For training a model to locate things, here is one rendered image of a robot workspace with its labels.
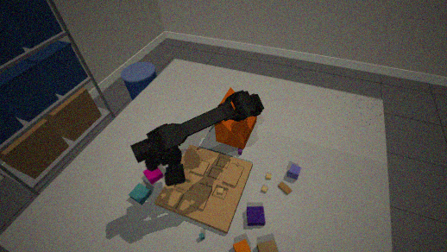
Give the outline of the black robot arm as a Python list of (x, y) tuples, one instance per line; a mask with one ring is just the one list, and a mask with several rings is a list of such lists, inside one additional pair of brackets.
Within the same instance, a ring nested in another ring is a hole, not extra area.
[(184, 123), (162, 124), (148, 132), (147, 139), (131, 145), (131, 148), (137, 162), (145, 161), (148, 170), (153, 172), (160, 164), (166, 165), (162, 157), (175, 152), (178, 145), (184, 143), (189, 135), (223, 120), (240, 122), (248, 117), (256, 117), (262, 113), (262, 110), (264, 106), (258, 94), (249, 95), (248, 91), (237, 91), (228, 96), (217, 108)]

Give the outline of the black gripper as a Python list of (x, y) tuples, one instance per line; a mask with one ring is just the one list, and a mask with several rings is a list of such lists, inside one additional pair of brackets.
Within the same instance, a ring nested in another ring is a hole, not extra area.
[(166, 165), (168, 165), (168, 167), (166, 167), (166, 172), (164, 173), (166, 186), (174, 186), (186, 181), (183, 164), (180, 164), (181, 157), (182, 154), (179, 148), (177, 148), (175, 152), (163, 157)]

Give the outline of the magenta block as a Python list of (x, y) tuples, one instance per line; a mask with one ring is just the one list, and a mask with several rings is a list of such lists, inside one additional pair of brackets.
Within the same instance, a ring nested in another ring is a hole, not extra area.
[(164, 177), (159, 168), (157, 168), (153, 172), (146, 170), (144, 171), (144, 174), (152, 185)]

